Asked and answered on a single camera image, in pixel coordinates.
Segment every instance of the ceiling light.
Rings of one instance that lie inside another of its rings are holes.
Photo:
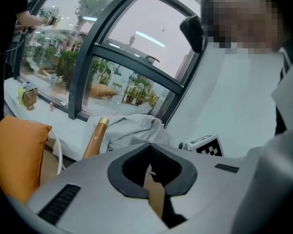
[[[120,48],[120,46],[117,46],[117,45],[115,45],[115,44],[113,44],[113,43],[109,43],[109,45],[111,45],[112,47],[115,47],[115,48]]]
[[[148,35],[146,35],[146,34],[144,34],[144,33],[141,33],[141,32],[139,32],[139,31],[136,31],[136,34],[139,35],[139,36],[141,36],[141,37],[144,37],[145,39],[148,39],[149,41],[152,41],[152,42],[154,42],[154,43],[160,45],[160,46],[163,47],[163,48],[165,48],[165,45],[164,45],[164,44],[162,44],[162,43],[159,42],[158,40],[155,40],[155,39],[152,38],[152,37],[149,37]]]
[[[97,18],[93,18],[93,17],[82,17],[84,20],[86,21],[96,21]]]

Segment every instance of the orange cushion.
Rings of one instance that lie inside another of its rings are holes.
[[[91,97],[115,96],[117,93],[104,84],[93,84],[90,89]]]
[[[12,116],[0,122],[0,186],[25,202],[39,187],[44,144],[51,126]]]

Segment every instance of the window frame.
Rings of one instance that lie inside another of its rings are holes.
[[[34,4],[32,6],[32,9],[30,10],[31,14],[36,15],[46,1],[47,0],[30,0],[29,3]],[[80,48],[75,67],[73,69],[69,89],[68,105],[65,107],[61,106],[61,102],[59,100],[51,97],[50,95],[44,93],[38,88],[38,96],[40,98],[48,103],[53,102],[54,105],[60,110],[68,113],[68,117],[71,119],[79,118],[81,120],[87,121],[91,114],[83,111],[82,109],[84,85],[86,83],[93,58],[101,57],[103,59],[118,63],[130,70],[133,70],[134,72],[139,73],[144,77],[172,91],[175,96],[162,117],[162,122],[165,125],[168,123],[169,119],[177,109],[182,98],[184,97],[184,94],[186,93],[189,85],[193,80],[191,78],[195,75],[199,67],[207,43],[205,42],[203,51],[201,53],[194,53],[192,61],[187,68],[187,71],[181,82],[178,82],[162,70],[149,64],[147,61],[136,58],[133,55],[125,52],[124,50],[119,50],[104,44],[103,40],[110,31],[111,27],[116,25],[117,20],[121,18],[121,15],[126,9],[130,8],[130,6],[134,4],[134,1],[135,0],[113,0],[100,14],[96,23],[93,24],[93,26],[89,30]],[[162,1],[165,4],[171,6],[186,17],[195,15],[192,10],[183,5],[178,0],[159,1]],[[24,39],[24,34],[21,34],[18,38],[18,43],[21,43],[21,41],[24,41]],[[12,60],[12,62],[14,63],[14,78],[21,82],[24,81],[24,79],[20,77],[20,66],[24,46],[25,44],[22,43],[15,53],[14,60]]]

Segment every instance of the gold handle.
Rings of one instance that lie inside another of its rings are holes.
[[[94,130],[91,139],[88,143],[83,159],[89,158],[100,153],[101,143],[108,127],[109,120],[106,117],[100,119],[96,129]]]

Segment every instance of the window sill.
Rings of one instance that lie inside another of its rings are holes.
[[[13,78],[4,82],[4,99],[16,117],[40,121],[53,127],[54,133],[61,141],[63,155],[73,159],[81,160],[83,151],[83,133],[86,122],[76,119],[72,120],[68,114],[54,108],[50,112],[49,104],[41,98],[37,98],[35,109],[28,111],[19,105],[17,90],[20,83]]]

